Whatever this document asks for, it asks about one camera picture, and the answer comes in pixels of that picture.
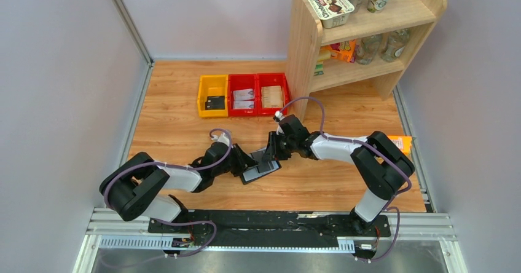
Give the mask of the black VIP credit card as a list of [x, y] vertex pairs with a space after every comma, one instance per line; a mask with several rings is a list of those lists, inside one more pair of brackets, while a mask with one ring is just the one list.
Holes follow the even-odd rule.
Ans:
[[206, 98], [207, 103], [225, 102], [225, 96], [208, 96]]

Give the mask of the black leather card holder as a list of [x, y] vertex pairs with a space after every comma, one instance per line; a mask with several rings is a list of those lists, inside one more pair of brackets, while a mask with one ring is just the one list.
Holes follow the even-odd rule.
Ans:
[[249, 167], [241, 175], [240, 179], [243, 184], [249, 184], [266, 175], [276, 172], [281, 168], [281, 164], [277, 160], [263, 161], [262, 157], [266, 148], [258, 149], [257, 151], [249, 153], [249, 157], [257, 162], [254, 167]]

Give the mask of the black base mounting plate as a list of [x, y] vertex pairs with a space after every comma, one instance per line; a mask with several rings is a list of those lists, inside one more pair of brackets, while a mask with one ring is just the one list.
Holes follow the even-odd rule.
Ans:
[[370, 237], [391, 235], [388, 218], [380, 215], [369, 227], [357, 231], [349, 215], [314, 216], [310, 212], [278, 212], [247, 210], [192, 210], [182, 212], [177, 223], [188, 227], [173, 227], [149, 222], [150, 233], [188, 233], [200, 245], [210, 239], [213, 228], [203, 224], [212, 221], [217, 234], [212, 246], [273, 247], [273, 248], [333, 248], [338, 237]]

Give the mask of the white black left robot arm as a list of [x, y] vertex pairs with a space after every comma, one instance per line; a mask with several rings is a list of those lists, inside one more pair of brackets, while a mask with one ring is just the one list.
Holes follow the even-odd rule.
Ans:
[[159, 218], [171, 232], [179, 233], [187, 227], [188, 217], [181, 212], [177, 201], [161, 197], [161, 190], [202, 192], [219, 175], [239, 176], [257, 165], [239, 145], [223, 142], [212, 143], [203, 156], [186, 166], [167, 165], [153, 160], [146, 152], [139, 152], [105, 178], [99, 192], [107, 207], [124, 221], [139, 216]]

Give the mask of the clear glass bottle left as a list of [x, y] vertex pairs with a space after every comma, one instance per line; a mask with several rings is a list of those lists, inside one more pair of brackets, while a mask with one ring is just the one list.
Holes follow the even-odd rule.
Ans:
[[380, 44], [383, 41], [382, 34], [374, 34], [361, 38], [356, 45], [356, 63], [368, 65], [377, 54]]

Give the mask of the stacked colourful sponges pack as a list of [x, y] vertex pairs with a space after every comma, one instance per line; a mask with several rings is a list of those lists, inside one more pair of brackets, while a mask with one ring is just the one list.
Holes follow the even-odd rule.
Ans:
[[328, 47], [321, 47], [319, 50], [317, 62], [315, 65], [314, 76], [319, 76], [324, 74], [324, 62], [331, 58], [331, 51]]

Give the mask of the aluminium frame rail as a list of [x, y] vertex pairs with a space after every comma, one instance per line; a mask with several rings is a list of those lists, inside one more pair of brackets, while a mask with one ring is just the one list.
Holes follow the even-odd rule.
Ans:
[[112, 65], [101, 88], [104, 97], [95, 106], [96, 118], [101, 128], [91, 133], [87, 140], [95, 142], [88, 154], [99, 154], [106, 163], [94, 177], [92, 187], [95, 208], [104, 207], [98, 192], [101, 182], [124, 163], [130, 151], [144, 94], [151, 77], [154, 59], [130, 13], [127, 0], [110, 0], [110, 10], [115, 12], [115, 21], [123, 28], [122, 43], [117, 51], [109, 52], [106, 59]]

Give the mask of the wooden shelf unit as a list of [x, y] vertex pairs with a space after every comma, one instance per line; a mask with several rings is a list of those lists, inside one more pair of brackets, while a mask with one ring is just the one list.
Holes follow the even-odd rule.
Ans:
[[[369, 79], [386, 100], [447, 6], [447, 0], [390, 0], [380, 13], [361, 9], [350, 15], [345, 25], [326, 29], [308, 0], [292, 0], [285, 72], [291, 98]], [[390, 31], [403, 28], [410, 28], [412, 34], [398, 60], [388, 63], [376, 58], [369, 65], [327, 60], [324, 73], [315, 75], [321, 47], [373, 34], [387, 36]]]

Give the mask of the red orange cookie box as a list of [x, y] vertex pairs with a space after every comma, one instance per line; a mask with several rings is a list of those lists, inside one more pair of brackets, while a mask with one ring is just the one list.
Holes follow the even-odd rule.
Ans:
[[356, 39], [342, 41], [327, 45], [326, 48], [330, 52], [331, 58], [346, 63], [354, 63], [356, 58], [356, 42]]

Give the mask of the yellow green juice carton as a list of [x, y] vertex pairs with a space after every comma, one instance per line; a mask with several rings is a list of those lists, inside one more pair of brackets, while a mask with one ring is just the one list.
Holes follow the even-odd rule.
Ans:
[[410, 156], [413, 146], [413, 138], [411, 136], [390, 135], [388, 138], [398, 147], [405, 155]]

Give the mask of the beige cards stack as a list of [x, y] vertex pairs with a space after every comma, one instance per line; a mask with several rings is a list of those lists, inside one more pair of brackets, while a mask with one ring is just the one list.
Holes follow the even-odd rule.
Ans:
[[284, 94], [279, 85], [261, 88], [261, 103], [264, 109], [282, 108], [284, 106]]

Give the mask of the clear glass bottle right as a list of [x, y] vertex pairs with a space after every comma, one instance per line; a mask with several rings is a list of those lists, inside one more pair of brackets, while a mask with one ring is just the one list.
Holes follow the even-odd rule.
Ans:
[[390, 32], [386, 44], [380, 53], [380, 58], [389, 63], [397, 60], [409, 42], [410, 36], [410, 28], [403, 28]]

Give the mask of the yellow plastic bin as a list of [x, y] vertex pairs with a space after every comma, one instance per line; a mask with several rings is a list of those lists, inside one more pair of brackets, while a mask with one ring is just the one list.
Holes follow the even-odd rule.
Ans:
[[229, 75], [201, 75], [198, 86], [197, 109], [201, 118], [228, 117]]

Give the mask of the black card in bin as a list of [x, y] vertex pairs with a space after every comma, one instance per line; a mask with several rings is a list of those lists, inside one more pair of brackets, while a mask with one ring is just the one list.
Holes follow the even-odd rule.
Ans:
[[207, 111], [211, 111], [211, 110], [224, 110], [225, 109], [225, 102], [217, 102], [217, 103], [207, 103], [207, 102], [205, 102], [205, 109]]

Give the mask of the white cards in bin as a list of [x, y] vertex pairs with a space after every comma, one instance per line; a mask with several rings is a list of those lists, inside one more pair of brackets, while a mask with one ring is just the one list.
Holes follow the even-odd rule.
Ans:
[[234, 90], [232, 96], [233, 109], [254, 109], [254, 89]]

